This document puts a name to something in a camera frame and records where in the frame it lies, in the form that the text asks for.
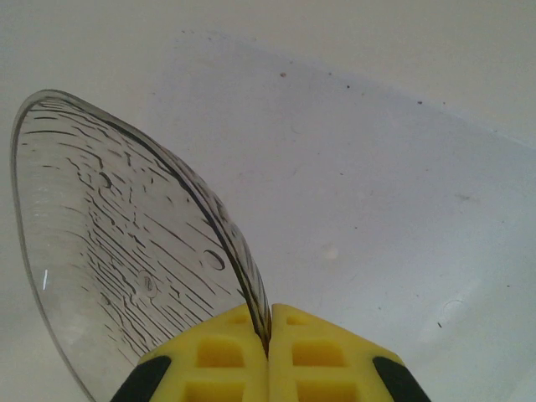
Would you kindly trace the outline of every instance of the white background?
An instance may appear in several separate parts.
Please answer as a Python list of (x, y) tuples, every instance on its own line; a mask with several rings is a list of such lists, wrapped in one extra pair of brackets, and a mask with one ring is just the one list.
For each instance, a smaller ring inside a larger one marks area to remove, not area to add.
[(433, 400), (531, 400), (533, 2), (0, 7), (1, 400), (85, 400), (35, 307), (13, 218), (11, 125), (43, 88), (201, 173), (272, 301), (392, 348)]

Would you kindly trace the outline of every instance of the transparent plastic lid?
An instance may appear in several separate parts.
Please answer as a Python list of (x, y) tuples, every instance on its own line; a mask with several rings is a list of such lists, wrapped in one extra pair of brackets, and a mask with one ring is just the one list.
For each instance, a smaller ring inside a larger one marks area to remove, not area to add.
[(108, 401), (144, 353), (245, 301), (266, 347), (270, 310), (248, 246), (169, 150), (46, 90), (21, 106), (12, 152), (28, 277), (92, 399)]

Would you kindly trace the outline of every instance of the water droplet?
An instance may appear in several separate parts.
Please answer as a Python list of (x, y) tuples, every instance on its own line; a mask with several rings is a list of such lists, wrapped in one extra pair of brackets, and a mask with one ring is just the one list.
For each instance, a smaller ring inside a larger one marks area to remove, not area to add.
[(141, 271), (137, 277), (138, 290), (140, 294), (153, 298), (158, 294), (157, 283), (147, 271)]
[(205, 250), (203, 257), (207, 265), (217, 271), (222, 271), (225, 268), (225, 263), (219, 255), (212, 250)]
[(99, 172), (100, 181), (99, 184), (104, 188), (110, 188), (111, 187), (111, 180), (106, 175), (106, 173)]

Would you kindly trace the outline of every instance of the dust speck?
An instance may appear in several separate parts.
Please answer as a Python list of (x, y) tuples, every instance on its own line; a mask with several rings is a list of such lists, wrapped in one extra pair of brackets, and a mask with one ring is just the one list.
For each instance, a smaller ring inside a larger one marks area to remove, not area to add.
[(471, 196), (470, 195), (465, 195), (465, 194), (454, 194), (454, 196), (456, 198), (458, 198), (460, 201), (464, 202), (464, 201), (469, 201), (471, 199)]

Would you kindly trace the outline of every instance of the rectangular hole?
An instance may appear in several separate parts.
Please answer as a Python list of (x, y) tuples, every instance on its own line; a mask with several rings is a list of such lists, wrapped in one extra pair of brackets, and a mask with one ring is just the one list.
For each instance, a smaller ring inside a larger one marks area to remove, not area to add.
[(248, 317), (246, 316), (236, 316), (229, 320), (229, 324), (246, 324), (248, 322)]
[(354, 383), (297, 381), (299, 402), (358, 402)]
[(307, 320), (303, 317), (289, 316), (286, 318), (286, 323), (288, 325), (306, 325)]
[(183, 402), (242, 402), (243, 383), (192, 382), (186, 384)]
[(292, 345), (292, 363), (295, 366), (344, 367), (343, 350), (325, 339), (307, 339)]
[(242, 348), (231, 339), (203, 339), (198, 345), (198, 367), (244, 367)]

